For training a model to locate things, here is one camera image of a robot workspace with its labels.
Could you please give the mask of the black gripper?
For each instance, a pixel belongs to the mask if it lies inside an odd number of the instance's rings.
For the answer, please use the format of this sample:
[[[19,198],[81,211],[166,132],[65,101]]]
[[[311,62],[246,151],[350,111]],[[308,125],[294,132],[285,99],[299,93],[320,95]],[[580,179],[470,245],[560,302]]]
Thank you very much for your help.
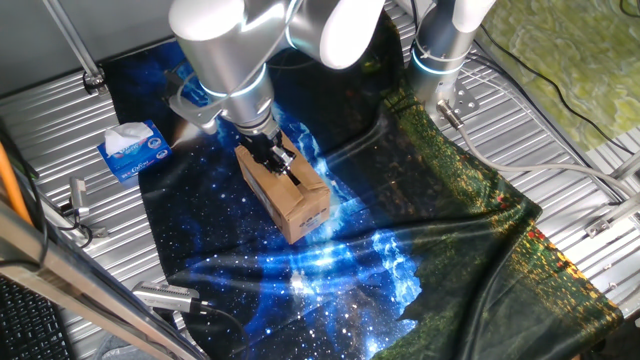
[[[241,144],[250,152],[254,160],[274,175],[288,172],[296,154],[282,146],[282,135],[273,137],[265,134],[242,135]]]

